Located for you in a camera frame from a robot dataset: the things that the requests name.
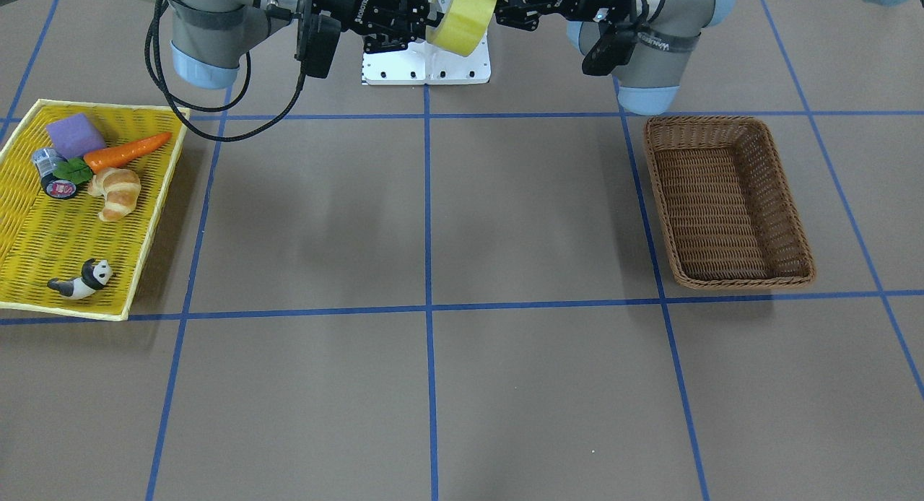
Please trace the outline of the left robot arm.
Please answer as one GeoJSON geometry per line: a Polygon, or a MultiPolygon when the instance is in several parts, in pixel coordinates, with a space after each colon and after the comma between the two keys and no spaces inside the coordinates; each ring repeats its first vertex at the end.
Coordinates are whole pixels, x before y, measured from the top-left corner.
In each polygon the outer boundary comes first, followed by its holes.
{"type": "Polygon", "coordinates": [[[672,105],[702,31],[722,23],[736,0],[497,0],[498,24],[534,31],[544,15],[567,20],[582,73],[613,77],[618,103],[640,116],[672,105]]]}

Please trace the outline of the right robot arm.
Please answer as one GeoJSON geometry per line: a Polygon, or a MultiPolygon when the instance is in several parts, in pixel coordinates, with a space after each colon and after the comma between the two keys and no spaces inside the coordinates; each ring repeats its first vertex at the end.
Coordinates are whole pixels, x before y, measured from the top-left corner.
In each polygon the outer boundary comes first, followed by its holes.
{"type": "Polygon", "coordinates": [[[373,53],[402,51],[443,19],[430,0],[163,1],[173,12],[176,73],[202,89],[230,87],[241,58],[293,23],[301,73],[326,79],[344,32],[362,36],[373,53]]]}

